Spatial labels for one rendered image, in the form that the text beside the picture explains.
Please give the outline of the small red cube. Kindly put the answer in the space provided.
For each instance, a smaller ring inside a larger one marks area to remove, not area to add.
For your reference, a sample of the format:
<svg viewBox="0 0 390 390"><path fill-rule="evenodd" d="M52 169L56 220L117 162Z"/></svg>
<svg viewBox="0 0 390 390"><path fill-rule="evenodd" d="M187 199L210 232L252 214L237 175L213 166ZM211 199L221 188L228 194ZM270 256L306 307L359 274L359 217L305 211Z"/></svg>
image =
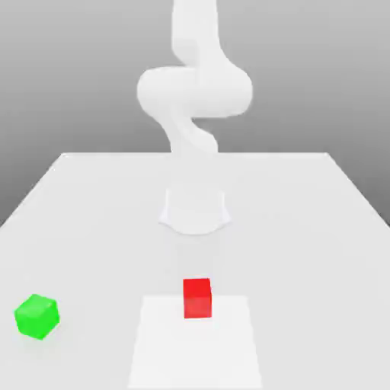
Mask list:
<svg viewBox="0 0 390 390"><path fill-rule="evenodd" d="M210 278L183 279L184 317L212 317L212 289Z"/></svg>

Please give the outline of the small green cube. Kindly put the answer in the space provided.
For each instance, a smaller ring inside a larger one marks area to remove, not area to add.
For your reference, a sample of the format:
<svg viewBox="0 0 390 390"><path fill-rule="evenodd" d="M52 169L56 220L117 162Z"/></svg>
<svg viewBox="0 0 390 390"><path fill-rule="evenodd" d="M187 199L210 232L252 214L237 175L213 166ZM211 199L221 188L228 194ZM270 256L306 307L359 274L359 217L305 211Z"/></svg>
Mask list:
<svg viewBox="0 0 390 390"><path fill-rule="evenodd" d="M14 310L14 319L21 334L43 340L59 324L57 301L32 294Z"/></svg>

